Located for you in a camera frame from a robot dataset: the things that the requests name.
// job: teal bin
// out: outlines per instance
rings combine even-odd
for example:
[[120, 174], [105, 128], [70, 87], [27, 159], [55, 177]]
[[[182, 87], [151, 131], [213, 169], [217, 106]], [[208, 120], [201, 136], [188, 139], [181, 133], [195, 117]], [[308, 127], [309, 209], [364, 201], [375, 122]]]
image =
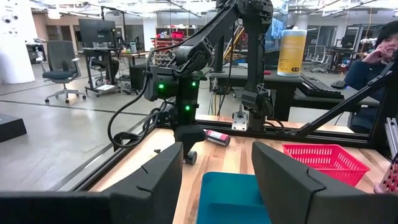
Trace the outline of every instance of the teal bin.
[[197, 224], [271, 223], [256, 176], [208, 172], [203, 175]]

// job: gray floor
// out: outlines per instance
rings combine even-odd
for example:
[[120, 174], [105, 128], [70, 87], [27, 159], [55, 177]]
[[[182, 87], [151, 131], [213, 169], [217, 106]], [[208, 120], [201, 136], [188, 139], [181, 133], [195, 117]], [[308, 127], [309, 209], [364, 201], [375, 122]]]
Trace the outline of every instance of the gray floor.
[[[84, 86], [88, 85], [83, 61], [80, 62], [83, 76], [68, 84], [68, 88], [84, 91]], [[137, 60], [138, 63], [143, 61], [143, 58]], [[89, 93], [86, 101], [70, 96], [69, 105], [62, 97], [59, 100], [51, 98], [50, 104], [46, 105], [45, 97], [61, 90], [62, 86], [44, 82], [40, 65], [32, 67], [36, 81], [18, 85], [0, 84], [0, 113], [23, 118], [27, 129], [26, 135], [0, 143], [0, 190], [67, 190], [66, 186], [73, 186], [71, 182], [65, 185], [68, 181], [77, 183], [77, 177], [82, 178], [83, 174], [111, 154], [106, 134], [108, 121], [117, 109], [135, 96], [117, 93], [97, 98]], [[119, 73], [128, 73], [124, 63], [121, 63]], [[324, 82], [343, 79], [339, 75], [308, 75]], [[198, 113], [207, 114], [210, 98], [208, 82], [201, 82], [200, 87]], [[114, 122], [113, 133], [137, 128], [145, 115], [158, 107], [160, 102], [141, 98], [119, 115]], [[239, 103], [238, 98], [227, 95], [221, 115], [231, 116], [238, 110]], [[306, 123], [324, 112], [292, 108], [289, 121]], [[347, 117], [344, 114], [338, 125], [345, 126]]]

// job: computer monitor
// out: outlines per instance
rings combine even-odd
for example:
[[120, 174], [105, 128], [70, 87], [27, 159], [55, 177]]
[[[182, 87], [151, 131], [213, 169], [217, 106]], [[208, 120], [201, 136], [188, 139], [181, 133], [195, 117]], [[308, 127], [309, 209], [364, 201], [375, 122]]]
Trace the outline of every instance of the computer monitor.
[[93, 43], [115, 45], [116, 25], [114, 21], [101, 21], [96, 19], [79, 19], [81, 40], [85, 47], [94, 47]]

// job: pillar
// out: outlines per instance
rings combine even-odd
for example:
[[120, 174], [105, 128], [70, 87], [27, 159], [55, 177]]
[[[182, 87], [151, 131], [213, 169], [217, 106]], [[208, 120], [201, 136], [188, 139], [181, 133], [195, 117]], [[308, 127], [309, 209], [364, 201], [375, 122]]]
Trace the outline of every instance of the pillar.
[[0, 83], [34, 81], [25, 45], [37, 37], [29, 0], [0, 1], [0, 18]]
[[151, 38], [156, 37], [156, 27], [157, 27], [157, 15], [156, 14], [146, 14], [149, 18], [144, 18], [142, 20], [142, 25], [144, 29], [144, 45], [145, 51], [150, 51], [154, 47]]

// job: wooden table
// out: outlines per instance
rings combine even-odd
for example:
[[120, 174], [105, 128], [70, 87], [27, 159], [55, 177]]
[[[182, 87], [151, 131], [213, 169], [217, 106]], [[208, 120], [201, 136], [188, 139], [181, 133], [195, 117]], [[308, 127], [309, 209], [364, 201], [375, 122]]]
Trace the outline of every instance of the wooden table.
[[[207, 115], [199, 115], [197, 119], [231, 121], [230, 118]], [[297, 128], [302, 124], [284, 122], [284, 125]], [[349, 128], [340, 126], [322, 126], [319, 130], [351, 133]], [[254, 173], [251, 162], [251, 146], [253, 141], [263, 142], [279, 151], [283, 151], [282, 144], [288, 143], [284, 141], [232, 136], [228, 147], [219, 146], [208, 141], [198, 142], [193, 146], [192, 150], [198, 153], [198, 159], [194, 166], [183, 165], [182, 184], [174, 215], [174, 223], [186, 224], [196, 222], [201, 178], [204, 173], [211, 171], [240, 174]], [[108, 188], [156, 156], [154, 149], [163, 150], [173, 143], [174, 137], [171, 130], [155, 129], [140, 145], [108, 172], [91, 191], [102, 191]], [[389, 162], [374, 150], [362, 149], [359, 151], [348, 147], [345, 149], [371, 169], [358, 183], [356, 188], [367, 193], [373, 193], [374, 184], [382, 179], [390, 165]]]

